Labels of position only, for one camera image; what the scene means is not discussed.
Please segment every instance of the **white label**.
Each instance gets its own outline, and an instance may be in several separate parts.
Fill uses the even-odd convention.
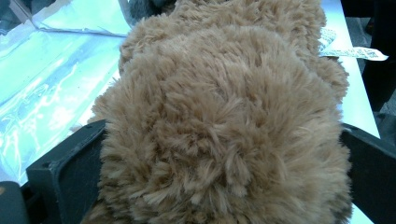
[[[386,56],[377,49],[367,49],[356,47],[353,49],[328,49],[319,53],[319,57],[323,56],[347,56],[353,58],[362,58],[370,61],[385,61],[389,56]]]
[[[335,40],[337,33],[334,30],[321,28],[320,29],[320,42],[319,46],[319,57],[330,56],[330,57],[352,57],[362,58],[370,61],[385,61],[388,56],[381,53],[377,49],[368,49],[362,47],[356,47],[352,49],[332,49],[327,47]]]

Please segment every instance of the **table surface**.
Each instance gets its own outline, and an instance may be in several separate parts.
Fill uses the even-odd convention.
[[[23,184],[24,169],[65,139],[76,122],[84,124],[91,115],[94,98],[118,76],[118,47],[123,38],[103,35],[129,32],[118,2],[110,1],[105,8],[99,8],[103,4],[96,4],[95,0],[74,0],[63,7],[68,2],[58,0],[39,12],[34,18],[38,21],[35,26],[90,32],[97,29],[96,33],[101,35],[46,33],[25,24],[7,36],[0,36],[0,78],[8,80],[0,83],[0,180]],[[96,9],[84,6],[96,6]],[[337,33],[330,48],[351,48],[340,1],[322,0],[322,6],[328,19],[327,27]],[[106,18],[106,22],[95,23],[100,18]],[[101,48],[92,47],[99,43]],[[22,60],[28,57],[33,60]],[[349,73],[350,84],[340,105],[342,121],[379,137],[356,59],[341,57],[340,61]],[[92,70],[92,76],[87,76],[92,64],[96,69]],[[19,82],[15,82],[16,70],[20,76],[25,74]],[[354,207],[350,223],[372,222]]]

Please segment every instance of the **teddy bear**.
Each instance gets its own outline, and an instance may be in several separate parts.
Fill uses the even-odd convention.
[[[319,0],[177,0],[120,47],[82,223],[347,223],[347,73]]]

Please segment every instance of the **fluffy fur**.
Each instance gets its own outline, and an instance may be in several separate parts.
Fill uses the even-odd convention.
[[[343,223],[347,74],[318,57],[319,0],[179,0],[139,22],[84,223]]]

